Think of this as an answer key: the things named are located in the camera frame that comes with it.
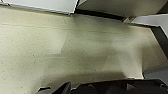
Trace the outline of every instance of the floor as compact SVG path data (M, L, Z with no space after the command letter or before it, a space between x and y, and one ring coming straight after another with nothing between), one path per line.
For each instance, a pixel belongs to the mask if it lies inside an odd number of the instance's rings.
M0 6L0 92L143 79L167 62L150 28L86 15Z

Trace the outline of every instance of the dark object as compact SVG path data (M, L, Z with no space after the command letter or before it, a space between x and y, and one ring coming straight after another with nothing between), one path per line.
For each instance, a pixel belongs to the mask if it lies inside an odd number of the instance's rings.
M164 31L162 30L162 28L159 27L154 27L151 26L150 27L153 34L155 35L160 47L162 48L164 54L166 55L167 59L168 59L168 40L167 40L167 36L165 35Z
M159 10L157 14L167 14L168 13L168 2Z
M50 87L40 88L39 91L47 90L47 89L51 89L51 88L50 88Z
M57 89L52 94L71 94L71 82L63 84L59 89Z
M81 84L70 90L65 83L52 94L168 94L168 87L161 80L116 80Z
M110 19L116 19L116 20L121 20L121 21L122 21L122 19L124 19L124 17L121 17L121 16L107 14L107 13L102 13L102 12L89 11L89 10L76 9L75 13L91 15L91 16L97 16L97 17L110 18Z

